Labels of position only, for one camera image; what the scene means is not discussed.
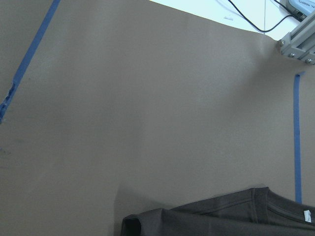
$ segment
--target bolt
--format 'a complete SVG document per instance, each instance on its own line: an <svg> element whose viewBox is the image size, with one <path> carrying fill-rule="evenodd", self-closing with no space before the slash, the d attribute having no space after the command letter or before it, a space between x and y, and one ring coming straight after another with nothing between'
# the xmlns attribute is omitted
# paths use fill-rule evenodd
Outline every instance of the bolt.
<svg viewBox="0 0 315 236"><path fill-rule="evenodd" d="M313 63L313 60L312 60L312 59L307 59L305 62L306 62L307 64L310 64L310 63Z"/></svg>

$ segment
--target black cable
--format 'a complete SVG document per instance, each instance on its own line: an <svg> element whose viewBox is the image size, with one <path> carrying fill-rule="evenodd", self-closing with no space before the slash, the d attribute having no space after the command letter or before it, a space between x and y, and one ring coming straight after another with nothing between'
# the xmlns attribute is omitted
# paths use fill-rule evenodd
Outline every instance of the black cable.
<svg viewBox="0 0 315 236"><path fill-rule="evenodd" d="M284 6L282 3L278 2L277 0L273 0L275 1L277 4L279 4L280 6L282 6L288 13L290 13L296 20L298 20L299 22L302 21L298 16L294 15L294 13L288 9L286 6Z"/></svg>
<svg viewBox="0 0 315 236"><path fill-rule="evenodd" d="M248 21L248 23L250 23L256 30L260 31L260 32L263 32L263 33L267 33L267 32L270 32L272 31L275 27L277 27L282 21L284 21L286 18L288 17L294 17L293 15L287 15L285 17L283 17L282 20L280 20L275 26L273 26L271 29L269 30L261 30L260 28L258 28L253 22L251 22L246 16L244 16L244 14L237 8L237 6L231 1L231 0L228 0L233 6L234 8L244 17L245 20ZM285 10L287 10L288 12L291 13L291 11L289 9L287 9L283 4L281 4L280 2L278 2L277 0L273 0L275 1L276 3L278 3L280 6L282 6Z"/></svg>

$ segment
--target gray fabric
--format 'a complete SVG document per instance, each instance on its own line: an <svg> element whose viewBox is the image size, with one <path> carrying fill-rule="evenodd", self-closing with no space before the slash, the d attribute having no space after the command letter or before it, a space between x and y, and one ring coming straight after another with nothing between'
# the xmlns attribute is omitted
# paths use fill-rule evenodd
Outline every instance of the gray fabric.
<svg viewBox="0 0 315 236"><path fill-rule="evenodd" d="M310 236L315 223L305 222L306 209L315 212L315 207L285 199L267 187L252 188L171 210L130 215L123 220L121 235Z"/></svg>
<svg viewBox="0 0 315 236"><path fill-rule="evenodd" d="M315 67L147 0L62 0L0 125L1 233L119 235L129 214L262 183L294 199L304 70L303 201L315 205Z"/></svg>

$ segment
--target blue painter's tape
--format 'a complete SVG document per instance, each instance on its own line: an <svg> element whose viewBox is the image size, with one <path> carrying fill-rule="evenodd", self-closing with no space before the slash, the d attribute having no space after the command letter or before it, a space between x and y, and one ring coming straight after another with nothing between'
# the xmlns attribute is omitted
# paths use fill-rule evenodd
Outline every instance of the blue painter's tape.
<svg viewBox="0 0 315 236"><path fill-rule="evenodd" d="M38 46L39 46L39 43L41 42L47 28L48 28L48 25L51 21L51 19L53 18L56 10L57 10L57 7L60 3L60 0L53 0L43 22L41 23L29 49L27 50L26 54L24 55L24 58L19 66L19 68L17 69L14 77L13 77L13 81L12 81L12 87L11 89L9 90L8 92L8 95L6 96L6 98L4 99L4 101L0 104L0 123L2 122L3 120L3 117L4 117L4 114L8 108L8 106L10 105L11 101L12 101L12 98L16 92L16 89L18 88L20 82L21 82L21 79L23 78L25 72L26 72L26 69L28 68Z"/></svg>
<svg viewBox="0 0 315 236"><path fill-rule="evenodd" d="M302 203L299 87L301 76L295 75L293 87L295 201Z"/></svg>

